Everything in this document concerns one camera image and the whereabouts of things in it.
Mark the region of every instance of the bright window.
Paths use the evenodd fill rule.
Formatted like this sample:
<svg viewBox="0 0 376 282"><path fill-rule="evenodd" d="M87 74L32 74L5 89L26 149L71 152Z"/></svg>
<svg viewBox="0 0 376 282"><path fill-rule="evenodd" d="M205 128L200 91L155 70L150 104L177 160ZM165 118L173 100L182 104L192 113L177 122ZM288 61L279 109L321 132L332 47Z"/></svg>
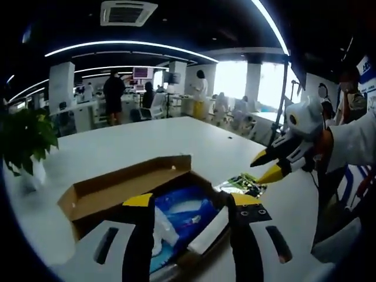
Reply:
<svg viewBox="0 0 376 282"><path fill-rule="evenodd" d="M24 108L25 105L26 105L26 103L22 102L22 103L18 104L16 107L17 107L17 109L21 109L21 108Z"/></svg>
<svg viewBox="0 0 376 282"><path fill-rule="evenodd" d="M153 89L157 90L158 85L162 85L163 88L167 88L167 83L163 83L163 71L157 71L154 73L154 78L153 78Z"/></svg>
<svg viewBox="0 0 376 282"><path fill-rule="evenodd" d="M246 83L246 61L228 61L217 64L214 94L224 92L227 97L241 99L246 94Z"/></svg>
<svg viewBox="0 0 376 282"><path fill-rule="evenodd" d="M258 90L257 101L277 110L280 106L282 86L283 86L284 65L280 63L264 62L261 65L260 88ZM295 73L288 67L285 96L291 98L292 80L298 79ZM293 103L299 103L301 92L297 93L298 85L294 85Z"/></svg>

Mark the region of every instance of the green leaves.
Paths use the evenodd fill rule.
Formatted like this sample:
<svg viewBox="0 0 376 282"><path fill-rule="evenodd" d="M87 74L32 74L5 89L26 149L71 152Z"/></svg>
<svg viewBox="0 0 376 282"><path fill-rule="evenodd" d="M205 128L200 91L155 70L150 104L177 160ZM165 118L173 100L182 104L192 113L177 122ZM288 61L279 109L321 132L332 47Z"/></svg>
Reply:
<svg viewBox="0 0 376 282"><path fill-rule="evenodd" d="M12 166L25 169L33 174L31 156L37 161L46 158L51 146L59 148L58 138L53 131L53 124L44 109L23 109L13 115L2 118L0 131L0 154L7 168L14 174Z"/></svg>

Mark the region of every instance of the ceiling air conditioner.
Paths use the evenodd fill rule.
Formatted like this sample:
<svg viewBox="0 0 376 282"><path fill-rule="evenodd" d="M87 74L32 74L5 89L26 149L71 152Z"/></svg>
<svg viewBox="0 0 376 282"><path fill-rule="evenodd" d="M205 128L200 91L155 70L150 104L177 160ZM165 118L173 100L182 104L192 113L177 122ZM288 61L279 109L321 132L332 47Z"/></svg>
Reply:
<svg viewBox="0 0 376 282"><path fill-rule="evenodd" d="M100 6L100 25L143 26L157 7L140 1L105 1Z"/></svg>

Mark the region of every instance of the white lab coat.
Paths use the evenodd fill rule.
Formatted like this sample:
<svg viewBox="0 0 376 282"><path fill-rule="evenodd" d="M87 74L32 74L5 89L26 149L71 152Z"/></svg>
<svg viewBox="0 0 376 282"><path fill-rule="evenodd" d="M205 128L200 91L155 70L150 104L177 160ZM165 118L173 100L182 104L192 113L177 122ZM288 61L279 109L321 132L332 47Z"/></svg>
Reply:
<svg viewBox="0 0 376 282"><path fill-rule="evenodd" d="M329 126L335 125L335 120L334 119L326 119L325 120L325 128L328 128Z"/></svg>
<svg viewBox="0 0 376 282"><path fill-rule="evenodd" d="M229 108L229 103L227 101L227 97L218 96L216 99L216 103L214 104L215 121L219 122L223 120L227 113L228 108Z"/></svg>
<svg viewBox="0 0 376 282"><path fill-rule="evenodd" d="M84 101L91 101L93 100L93 93L94 93L94 88L92 85L86 85L85 86L85 91L83 92L83 100Z"/></svg>
<svg viewBox="0 0 376 282"><path fill-rule="evenodd" d="M243 100L239 101L233 111L234 121L242 122L248 112L248 103Z"/></svg>
<svg viewBox="0 0 376 282"><path fill-rule="evenodd" d="M194 87L194 100L204 102L207 96L207 80L206 78L198 79L197 85Z"/></svg>
<svg viewBox="0 0 376 282"><path fill-rule="evenodd" d="M376 163L376 110L370 110L347 125L329 128L334 141L328 172L346 164L364 166Z"/></svg>

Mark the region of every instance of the potted plant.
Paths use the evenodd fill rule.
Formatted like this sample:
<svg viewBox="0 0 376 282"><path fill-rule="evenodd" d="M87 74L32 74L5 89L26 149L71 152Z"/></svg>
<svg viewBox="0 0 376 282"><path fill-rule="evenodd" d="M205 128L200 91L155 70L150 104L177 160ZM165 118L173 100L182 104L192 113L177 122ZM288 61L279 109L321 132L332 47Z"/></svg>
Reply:
<svg viewBox="0 0 376 282"><path fill-rule="evenodd" d="M23 177L24 185L38 190L45 182L42 160L51 146L58 148L53 124L44 109L23 109L1 120L0 153L8 169Z"/></svg>

